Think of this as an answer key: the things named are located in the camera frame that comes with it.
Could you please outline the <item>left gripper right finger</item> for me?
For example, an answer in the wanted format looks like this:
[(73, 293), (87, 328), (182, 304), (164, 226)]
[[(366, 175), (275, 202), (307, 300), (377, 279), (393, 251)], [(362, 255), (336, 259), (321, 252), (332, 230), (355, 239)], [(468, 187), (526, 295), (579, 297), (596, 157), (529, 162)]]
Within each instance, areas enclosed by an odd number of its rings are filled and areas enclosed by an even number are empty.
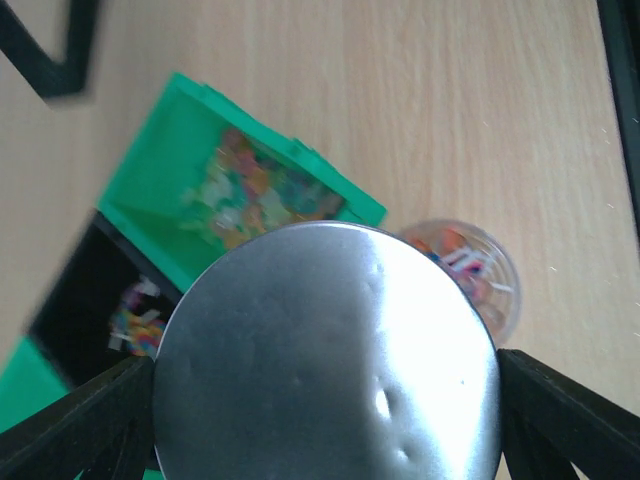
[(639, 417), (521, 350), (498, 351), (513, 479), (639, 477)]

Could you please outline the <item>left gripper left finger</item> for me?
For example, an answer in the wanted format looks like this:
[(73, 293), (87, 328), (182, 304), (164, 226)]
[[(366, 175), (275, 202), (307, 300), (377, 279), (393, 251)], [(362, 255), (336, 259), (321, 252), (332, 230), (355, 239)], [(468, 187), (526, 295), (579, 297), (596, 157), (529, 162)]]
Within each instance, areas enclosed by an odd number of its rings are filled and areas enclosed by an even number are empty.
[(1, 434), (3, 479), (141, 479), (154, 363), (129, 357)]

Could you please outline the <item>black bin of lollipops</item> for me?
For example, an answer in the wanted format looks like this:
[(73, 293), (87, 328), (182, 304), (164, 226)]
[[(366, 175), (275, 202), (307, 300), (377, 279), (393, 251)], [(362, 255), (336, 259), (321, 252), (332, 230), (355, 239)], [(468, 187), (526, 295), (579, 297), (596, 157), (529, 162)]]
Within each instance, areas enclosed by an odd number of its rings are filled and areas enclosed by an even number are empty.
[(128, 356), (108, 347), (110, 320), (142, 277), (159, 298), (141, 309), (169, 317), (183, 293), (100, 212), (95, 212), (28, 329), (30, 339), (74, 389)]

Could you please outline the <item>green bin of gummy candies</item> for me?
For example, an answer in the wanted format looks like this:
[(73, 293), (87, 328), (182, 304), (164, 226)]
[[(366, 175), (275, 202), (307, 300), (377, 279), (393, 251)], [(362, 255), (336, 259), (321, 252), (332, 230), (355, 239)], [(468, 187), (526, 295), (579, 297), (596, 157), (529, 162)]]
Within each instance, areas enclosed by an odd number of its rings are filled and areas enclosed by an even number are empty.
[(180, 73), (98, 208), (180, 291), (229, 249), (279, 226), (377, 226), (386, 214), (316, 151)]

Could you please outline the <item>clear plastic jar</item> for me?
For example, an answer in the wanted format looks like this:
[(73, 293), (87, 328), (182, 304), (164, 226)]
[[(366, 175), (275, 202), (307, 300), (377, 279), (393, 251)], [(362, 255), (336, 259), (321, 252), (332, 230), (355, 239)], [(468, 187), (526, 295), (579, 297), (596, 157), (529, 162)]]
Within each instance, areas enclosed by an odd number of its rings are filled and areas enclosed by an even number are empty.
[(522, 291), (514, 262), (480, 227), (452, 219), (410, 225), (399, 237), (444, 269), (481, 316), (496, 347), (510, 338), (520, 318)]

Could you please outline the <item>white jar lid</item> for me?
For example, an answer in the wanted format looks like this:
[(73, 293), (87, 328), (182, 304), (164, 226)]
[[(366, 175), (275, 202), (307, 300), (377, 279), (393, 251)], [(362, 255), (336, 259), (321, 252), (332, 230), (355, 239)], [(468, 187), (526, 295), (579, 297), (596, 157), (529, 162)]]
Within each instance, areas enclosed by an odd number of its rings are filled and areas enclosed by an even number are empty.
[(385, 232), (316, 222), (229, 251), (155, 361), (168, 479), (492, 479), (496, 350), (459, 286)]

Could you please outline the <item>green bin of mixed candies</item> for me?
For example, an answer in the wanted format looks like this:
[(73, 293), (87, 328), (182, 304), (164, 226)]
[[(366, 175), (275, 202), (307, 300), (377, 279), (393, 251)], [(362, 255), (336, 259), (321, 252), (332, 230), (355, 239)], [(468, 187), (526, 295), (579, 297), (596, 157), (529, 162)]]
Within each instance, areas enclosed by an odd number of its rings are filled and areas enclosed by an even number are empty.
[(67, 386), (37, 346), (29, 338), (22, 337), (1, 371), (1, 432), (67, 393)]

